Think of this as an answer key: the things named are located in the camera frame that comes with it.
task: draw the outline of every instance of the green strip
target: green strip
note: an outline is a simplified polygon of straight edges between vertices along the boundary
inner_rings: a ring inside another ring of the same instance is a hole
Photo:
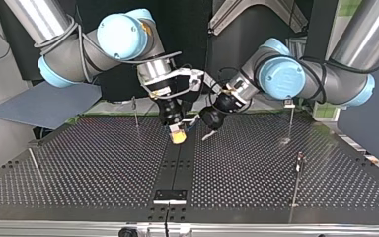
[[[361,0],[341,0],[340,10],[338,11],[339,17],[350,17],[355,14]]]
[[[336,106],[329,103],[324,103],[323,105],[318,104],[316,107],[315,118],[320,119],[332,119],[337,110]]]

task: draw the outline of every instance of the metal rod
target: metal rod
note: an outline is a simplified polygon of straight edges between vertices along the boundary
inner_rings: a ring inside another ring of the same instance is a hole
[[[379,64],[379,0],[362,1],[331,59],[360,70]]]
[[[33,40],[40,44],[67,30],[69,20],[56,0],[5,0]]]

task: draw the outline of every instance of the metal frame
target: metal frame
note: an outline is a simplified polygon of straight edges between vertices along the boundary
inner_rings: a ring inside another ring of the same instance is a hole
[[[324,127],[319,122],[312,123],[316,127]],[[58,129],[53,136],[63,132],[69,125]],[[359,152],[355,151],[341,138],[324,127],[329,138],[342,148],[342,151],[353,157],[362,157],[355,162],[368,164],[362,169],[379,180],[379,169],[370,166]],[[310,209],[298,207],[291,213],[286,209],[226,209],[208,210],[191,207],[190,196],[193,178],[194,146],[197,130],[188,133],[188,141],[181,145],[169,145],[159,171],[152,197],[157,190],[188,190],[186,205],[152,204],[142,210],[117,208],[106,209],[75,209],[75,208],[43,208],[25,212],[23,206],[0,207],[0,235],[3,236],[117,236],[121,228],[135,228],[141,236],[165,236],[165,228],[171,235],[180,237],[209,237],[217,234],[234,236],[304,236],[330,234],[331,236],[365,236],[379,235],[379,210],[349,210],[335,208]],[[29,150],[12,160],[31,159]],[[9,168],[0,169],[0,177],[9,172]],[[337,225],[330,223],[348,223]]]
[[[165,236],[163,224],[50,221],[0,221],[0,236],[118,236],[122,228],[137,229],[139,237]],[[379,236],[379,226],[363,225],[235,225],[169,224],[169,234],[179,237],[210,236]]]
[[[366,170],[375,179],[379,180],[379,168],[370,165],[362,154],[350,147],[343,139],[336,134],[330,132],[320,122],[313,122],[311,125],[321,127],[329,134],[341,150],[351,157],[359,157],[359,160],[353,160],[357,163],[362,163],[362,169]],[[189,164],[194,163],[194,147],[195,147],[196,130],[188,134],[188,140],[183,144],[182,152],[180,153],[179,161]],[[379,225],[379,209],[374,211],[362,209],[349,209],[343,211],[339,208],[308,208],[308,207],[295,207],[295,208],[261,208],[260,210],[240,209],[240,208],[194,208],[191,207],[191,187],[193,179],[193,168],[187,168],[177,173],[174,182],[174,189],[188,189],[189,199],[187,205],[180,206],[186,211],[182,213],[183,219],[178,220],[179,223],[228,223],[228,224],[271,224],[271,223],[285,223],[285,224],[322,224],[322,223],[347,223],[347,224],[368,224]]]
[[[157,119],[155,117],[141,117],[142,119]],[[0,168],[0,177],[9,173],[12,168],[22,164],[27,159],[35,159],[34,154],[49,141],[66,131],[72,125],[65,124],[49,136],[42,140],[34,140],[30,142],[30,148],[19,156],[15,157],[5,167]],[[157,190],[171,189],[175,176],[175,166],[170,166],[176,162],[180,151],[180,146],[170,143],[165,151],[163,165],[158,171],[151,197],[155,196]],[[148,223],[165,223],[168,214],[168,206],[164,204],[152,204],[146,208],[62,208],[62,207],[42,207],[42,208],[25,208],[22,205],[2,206],[0,205],[0,220],[13,220],[17,223],[25,223],[26,218],[35,221],[102,221],[102,222],[144,222]]]
[[[262,5],[269,7],[287,25],[290,25],[291,8],[294,0],[226,0],[209,23],[210,31],[218,36],[246,9]],[[307,19],[303,16],[297,5],[292,13],[291,29],[301,32],[307,25]]]

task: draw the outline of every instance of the metal bracket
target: metal bracket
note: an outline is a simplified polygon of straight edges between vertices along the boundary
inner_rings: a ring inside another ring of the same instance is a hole
[[[221,86],[207,73],[204,73],[204,84],[207,85],[215,94],[220,94]]]
[[[269,7],[282,21],[289,25],[293,1],[294,0],[226,0],[211,19],[209,23],[210,32],[218,36],[246,9],[255,5]],[[307,23],[307,19],[295,4],[292,13],[291,29],[295,33],[301,32]]]
[[[154,204],[181,205],[187,204],[186,190],[158,190],[156,191]]]

